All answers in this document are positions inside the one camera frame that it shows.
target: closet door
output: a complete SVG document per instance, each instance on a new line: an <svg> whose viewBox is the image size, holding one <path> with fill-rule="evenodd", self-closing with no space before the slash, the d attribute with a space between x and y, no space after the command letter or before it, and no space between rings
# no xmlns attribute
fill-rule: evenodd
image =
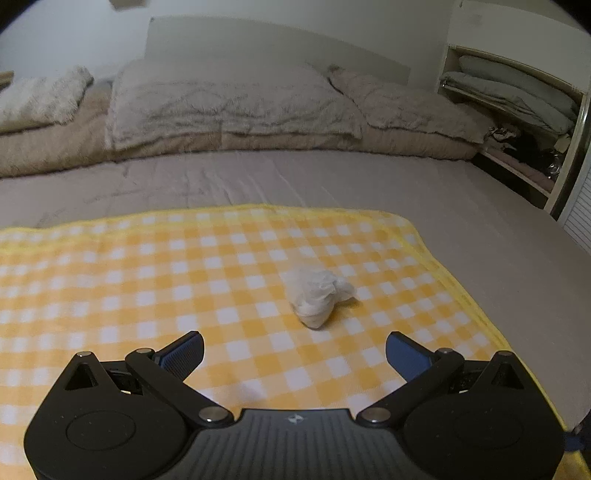
<svg viewBox="0 0 591 480"><path fill-rule="evenodd" d="M591 254L591 148L558 222Z"/></svg>

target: gray bed sheet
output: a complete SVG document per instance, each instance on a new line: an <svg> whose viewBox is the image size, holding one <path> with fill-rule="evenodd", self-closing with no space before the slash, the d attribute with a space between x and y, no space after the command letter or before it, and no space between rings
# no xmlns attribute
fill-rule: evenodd
<svg viewBox="0 0 591 480"><path fill-rule="evenodd" d="M0 226L241 203L406 217L535 373L570 427L591 407L591 257L542 210L463 161L242 151L0 180Z"/></svg>

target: logo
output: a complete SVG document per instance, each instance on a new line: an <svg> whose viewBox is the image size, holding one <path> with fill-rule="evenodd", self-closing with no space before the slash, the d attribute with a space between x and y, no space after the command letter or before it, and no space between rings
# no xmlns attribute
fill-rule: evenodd
<svg viewBox="0 0 591 480"><path fill-rule="evenodd" d="M286 420L292 423L293 425L297 425L298 423L303 422L305 418L302 417L299 413L294 413L293 415L287 417Z"/></svg>

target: gingham cloth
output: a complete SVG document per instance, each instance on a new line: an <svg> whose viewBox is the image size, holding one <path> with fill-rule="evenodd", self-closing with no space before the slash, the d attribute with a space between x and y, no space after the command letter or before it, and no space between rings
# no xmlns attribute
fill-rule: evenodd
<svg viewBox="0 0 591 480"><path fill-rule="evenodd" d="M402 385L384 345L400 330L471 359L509 348L409 221L389 213L243 206L0 233L0 478L33 479L28 422L79 350L100 360L189 330L205 359L188 385L242 407L348 407ZM318 331L285 299L302 262L356 287Z"/></svg>

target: white tissue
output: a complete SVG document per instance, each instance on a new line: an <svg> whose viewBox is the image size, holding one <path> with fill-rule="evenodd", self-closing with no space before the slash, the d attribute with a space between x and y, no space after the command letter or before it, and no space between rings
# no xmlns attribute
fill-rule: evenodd
<svg viewBox="0 0 591 480"><path fill-rule="evenodd" d="M300 321L309 328L320 328L335 305L355 295L355 288L330 270L299 267L289 272L285 291Z"/></svg>

